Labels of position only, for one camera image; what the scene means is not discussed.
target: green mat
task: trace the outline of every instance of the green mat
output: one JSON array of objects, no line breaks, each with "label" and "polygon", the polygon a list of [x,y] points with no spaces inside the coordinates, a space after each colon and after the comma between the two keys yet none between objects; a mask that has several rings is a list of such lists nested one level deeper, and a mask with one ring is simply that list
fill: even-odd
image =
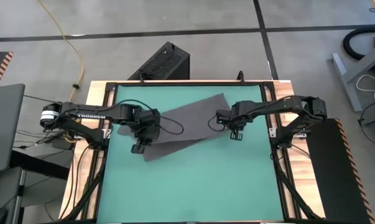
[{"label": "green mat", "polygon": [[[220,93],[230,106],[262,101],[258,86],[118,86],[116,99],[165,112]],[[134,143],[111,135],[98,223],[283,220],[265,117],[242,141],[227,132],[152,162],[130,153]]]}]

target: table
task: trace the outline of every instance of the table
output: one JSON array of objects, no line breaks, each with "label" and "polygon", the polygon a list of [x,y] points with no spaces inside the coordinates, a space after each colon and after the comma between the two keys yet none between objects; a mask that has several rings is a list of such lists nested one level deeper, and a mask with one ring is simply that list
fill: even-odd
[{"label": "table", "polygon": [[355,63],[349,70],[345,69],[338,53],[332,53],[331,59],[334,62],[337,75],[345,88],[354,112],[362,111],[363,107],[361,106],[356,92],[356,83],[353,80],[355,80],[356,77],[364,75],[364,73],[375,65],[375,48],[364,58]]},{"label": "table", "polygon": [[[108,106],[112,104],[114,93],[110,91],[110,94],[108,95],[107,99],[104,98],[106,87],[108,88],[109,85],[107,83],[139,83],[139,81],[92,81],[88,93],[88,97],[86,100],[87,105],[103,105],[103,102],[105,102]],[[240,82],[238,80],[175,80],[175,81],[147,81],[147,82]],[[281,98],[283,96],[287,95],[293,95],[293,89],[292,84],[290,81],[273,81],[274,88],[275,88],[275,94],[277,98]],[[295,114],[282,114],[281,115],[281,122],[285,126],[289,124],[294,118],[296,117]],[[272,122],[275,124],[275,117],[273,116]],[[83,119],[82,124],[89,127],[89,128],[97,128],[99,125],[98,120],[94,119]],[[295,144],[298,147],[301,147],[303,150],[308,152],[307,145],[305,143],[305,140],[299,140],[294,139],[293,144]],[[77,164],[83,150],[87,146],[86,141],[78,141],[75,147],[75,156],[74,156],[74,163]],[[92,160],[93,160],[93,151],[86,151],[84,153],[83,158],[81,158],[80,162],[80,168],[79,168],[79,177],[78,177],[78,187],[76,188],[76,201],[79,201],[79,198],[81,197],[83,193],[83,189],[85,187],[85,183],[88,179],[89,172],[92,166]],[[294,182],[295,187],[300,193],[300,195],[303,197],[303,199],[308,203],[308,205],[312,208],[312,210],[317,213],[319,216],[324,217],[324,210],[322,206],[322,202],[320,199],[320,194],[317,187],[317,182],[315,179],[314,171],[312,164],[310,162],[310,159],[303,155],[301,152],[296,151],[294,149],[290,149],[288,152],[289,155],[289,161],[290,166],[292,170],[292,174],[294,176]],[[95,171],[98,171],[98,167],[101,164],[101,158],[103,156],[103,152],[98,153],[98,158],[96,161],[96,164],[94,166]],[[76,182],[76,166],[74,166],[74,186]],[[293,218],[294,215],[294,206],[292,203],[291,196],[289,195],[286,188],[286,199],[287,199],[287,208],[289,211],[289,217]],[[95,215],[95,203],[97,198],[97,191],[98,189],[95,189],[95,191],[92,193],[91,200],[89,201],[89,206],[85,211],[85,218],[92,218]],[[74,203],[73,196],[74,196],[74,190],[71,192],[71,175],[68,176],[68,182],[65,189],[65,195],[63,198],[62,207],[60,210],[60,214],[63,213],[64,209],[66,208],[69,196],[71,194],[71,200],[70,204],[72,205]],[[72,209],[72,206],[68,206],[65,210],[65,215],[67,215]]]}]

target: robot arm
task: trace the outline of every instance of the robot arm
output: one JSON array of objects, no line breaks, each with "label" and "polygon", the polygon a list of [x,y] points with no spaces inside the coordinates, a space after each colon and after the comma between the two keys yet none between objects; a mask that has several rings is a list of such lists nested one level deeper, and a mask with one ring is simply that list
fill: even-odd
[{"label": "robot arm", "polygon": [[118,103],[113,106],[76,105],[74,103],[52,103],[43,108],[40,125],[46,130],[64,129],[86,139],[90,149],[106,150],[108,140],[103,130],[91,129],[75,118],[108,119],[112,123],[129,126],[137,138],[131,152],[142,154],[144,146],[158,139],[160,134],[160,113],[156,109],[142,110],[139,105]]},{"label": "robot arm", "polygon": [[276,101],[255,103],[240,101],[231,110],[217,110],[216,122],[225,125],[230,131],[230,138],[242,140],[242,131],[247,123],[252,123],[260,115],[287,113],[298,114],[298,117],[285,127],[276,129],[271,136],[274,144],[279,147],[291,147],[295,134],[311,125],[326,119],[325,102],[312,96],[286,96]]}]

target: black panel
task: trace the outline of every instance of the black panel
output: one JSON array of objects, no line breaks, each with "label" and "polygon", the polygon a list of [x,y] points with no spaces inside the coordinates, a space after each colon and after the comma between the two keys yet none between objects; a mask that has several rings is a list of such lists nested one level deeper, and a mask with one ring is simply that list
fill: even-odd
[{"label": "black panel", "polygon": [[311,127],[307,145],[327,220],[370,223],[338,123]]},{"label": "black panel", "polygon": [[166,42],[128,80],[189,80],[190,54]]}]

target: gray cloth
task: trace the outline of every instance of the gray cloth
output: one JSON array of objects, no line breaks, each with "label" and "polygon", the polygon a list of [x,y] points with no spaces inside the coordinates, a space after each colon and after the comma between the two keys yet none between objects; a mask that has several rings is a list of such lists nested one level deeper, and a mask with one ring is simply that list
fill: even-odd
[{"label": "gray cloth", "polygon": [[[169,134],[163,130],[151,146],[146,146],[144,160],[152,161],[171,153],[177,152],[199,141],[215,138],[224,132],[216,132],[208,127],[208,120],[214,117],[216,110],[230,110],[223,94],[215,95],[204,100],[190,103],[185,106],[164,112],[161,116],[178,121],[184,127],[184,132],[179,135]],[[172,121],[162,119],[160,125],[173,133],[179,133],[181,127]],[[222,125],[216,123],[216,118],[210,125],[215,130],[221,130]],[[118,134],[133,136],[128,127],[121,126]]]}]

